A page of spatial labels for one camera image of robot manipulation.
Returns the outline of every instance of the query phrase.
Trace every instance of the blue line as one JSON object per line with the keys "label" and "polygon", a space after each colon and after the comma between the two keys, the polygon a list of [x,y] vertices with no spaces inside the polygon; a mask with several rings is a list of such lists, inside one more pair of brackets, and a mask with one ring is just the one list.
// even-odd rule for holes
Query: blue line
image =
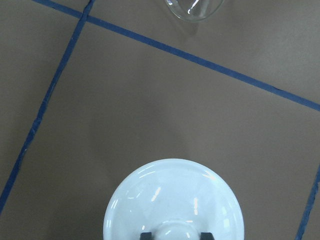
{"label": "blue line", "polygon": [[[40,1],[40,0],[37,0],[36,2],[38,3],[44,3],[44,2],[50,2],[50,1]],[[55,89],[55,86],[61,76],[61,73],[62,71],[64,70],[65,66],[67,65],[68,63],[68,60],[75,48],[75,45],[77,43],[77,40],[80,36],[80,33],[87,21],[87,18],[88,18],[88,15],[89,15],[89,12],[94,4],[95,0],[90,0],[89,3],[87,4],[87,6],[84,8],[83,10],[83,13],[81,13],[81,17],[73,31],[73,34],[71,36],[71,39],[65,49],[65,52],[63,54],[63,57],[59,63],[59,66],[53,76],[53,79],[50,83],[50,86],[42,100],[42,103],[41,103],[41,106],[38,110],[38,114],[35,118],[35,120],[33,121],[32,123],[32,126],[31,126],[31,129],[29,130],[29,133],[24,141],[24,144],[21,148],[21,151],[20,151],[20,154],[18,155],[18,158],[17,160],[15,161],[15,164],[13,166],[13,169],[10,173],[10,176],[5,184],[5,187],[2,191],[2,194],[0,196],[0,215],[2,213],[2,210],[3,208],[5,207],[5,204],[6,204],[6,201],[9,197],[9,194],[15,184],[15,181],[17,179],[17,176],[18,176],[18,173],[19,173],[19,170],[20,170],[20,167],[21,167],[21,164],[23,162],[23,159],[24,159],[24,156],[30,146],[30,144],[32,143],[38,129],[39,129],[39,126],[41,124],[41,121],[43,119],[43,116],[47,110],[47,106],[48,106],[48,103],[49,103],[49,100],[50,100],[50,97]]]}
{"label": "blue line", "polygon": [[[63,5],[60,5],[58,3],[54,3],[54,2],[52,2],[50,0],[33,0],[33,1],[41,3],[41,4],[46,5],[48,7],[54,8],[54,9],[56,9],[58,11],[66,13],[66,14],[70,14],[70,15],[72,15],[74,17],[76,17],[77,15],[80,14],[80,12],[78,12],[76,10],[73,10],[71,8],[67,8],[67,7],[65,7]],[[156,40],[154,40],[152,38],[143,36],[143,35],[138,34],[136,32],[130,31],[128,29],[125,29],[123,27],[114,25],[114,24],[109,23],[107,21],[104,21],[102,19],[99,19],[99,18],[96,18],[96,17],[93,17],[93,16],[88,16],[87,21],[89,23],[92,23],[92,24],[97,25],[99,27],[102,27],[104,29],[107,29],[107,30],[110,30],[112,32],[121,34],[123,36],[126,36],[128,38],[134,39],[134,40],[139,41],[141,43],[147,44],[147,45],[152,46],[154,48],[160,49],[160,50],[165,51],[167,53],[176,55],[176,56],[178,56],[180,58],[183,58],[183,59],[186,59],[186,60],[188,60],[190,62],[196,63],[198,65],[201,65],[203,67],[209,68],[211,70],[217,71],[219,73],[222,73],[222,74],[227,75],[229,77],[232,77],[234,79],[238,79],[238,80],[240,80],[240,81],[242,81],[244,83],[247,83],[247,84],[250,84],[250,85],[255,86],[257,88],[266,90],[267,92],[273,93],[275,95],[278,95],[280,97],[283,97],[285,99],[291,100],[291,101],[293,101],[295,103],[301,104],[303,106],[306,106],[308,108],[311,108],[311,109],[314,109],[314,110],[317,110],[317,111],[320,112],[320,104],[315,103],[313,101],[310,101],[310,100],[308,100],[306,98],[300,97],[298,95],[295,95],[293,93],[290,93],[288,91],[278,89],[278,88],[276,88],[276,87],[274,87],[274,86],[272,86],[270,84],[267,84],[265,82],[259,81],[259,80],[255,79],[253,77],[244,75],[244,74],[239,73],[237,71],[231,70],[231,69],[229,69],[227,67],[224,67],[224,66],[216,64],[214,62],[205,60],[205,59],[203,59],[201,57],[192,55],[192,54],[190,54],[188,52],[182,51],[182,50],[177,49],[175,47],[172,47],[172,46],[169,46],[169,45],[164,44],[162,42],[156,41]]]}
{"label": "blue line", "polygon": [[307,224],[309,221],[310,212],[311,212],[312,208],[314,207],[316,195],[319,190],[319,183],[320,183],[320,165],[319,165],[318,171],[316,173],[316,176],[315,176],[312,188],[311,188],[311,192],[310,192],[307,204],[305,206],[304,213],[302,215],[302,219],[301,219],[301,222],[300,222],[300,225],[299,225],[299,228],[298,228],[298,231],[296,233],[296,237],[294,240],[301,240],[304,233],[305,233],[305,230],[306,230],[306,227],[307,227]]}

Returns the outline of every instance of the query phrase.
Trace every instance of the transparent glass bowl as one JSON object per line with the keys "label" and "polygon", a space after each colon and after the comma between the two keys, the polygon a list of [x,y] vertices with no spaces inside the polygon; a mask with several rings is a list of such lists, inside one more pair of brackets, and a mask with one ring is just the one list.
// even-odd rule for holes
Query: transparent glass bowl
{"label": "transparent glass bowl", "polygon": [[224,0],[164,0],[180,19],[196,23],[213,15]]}

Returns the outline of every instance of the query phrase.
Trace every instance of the white round object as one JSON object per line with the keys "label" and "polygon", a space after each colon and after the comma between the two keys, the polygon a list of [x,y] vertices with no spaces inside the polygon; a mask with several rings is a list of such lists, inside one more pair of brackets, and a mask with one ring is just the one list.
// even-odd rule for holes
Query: white round object
{"label": "white round object", "polygon": [[126,177],[107,206],[104,240],[244,240],[236,196],[209,168],[184,159],[150,162]]}

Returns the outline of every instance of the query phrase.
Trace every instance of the shiny white dish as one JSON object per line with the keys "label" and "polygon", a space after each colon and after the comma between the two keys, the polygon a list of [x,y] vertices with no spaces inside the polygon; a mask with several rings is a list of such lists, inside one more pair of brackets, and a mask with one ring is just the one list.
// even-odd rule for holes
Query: shiny white dish
{"label": "shiny white dish", "polygon": [[209,168],[184,159],[150,162],[118,186],[107,206],[104,240],[243,240],[244,222],[236,196]]}

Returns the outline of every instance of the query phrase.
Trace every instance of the clear glass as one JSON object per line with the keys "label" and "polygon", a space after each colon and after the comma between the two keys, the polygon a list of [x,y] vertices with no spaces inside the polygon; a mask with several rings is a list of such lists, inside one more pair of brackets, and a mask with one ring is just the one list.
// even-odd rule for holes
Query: clear glass
{"label": "clear glass", "polygon": [[224,0],[164,0],[170,10],[180,19],[188,22],[200,22],[222,5]]}

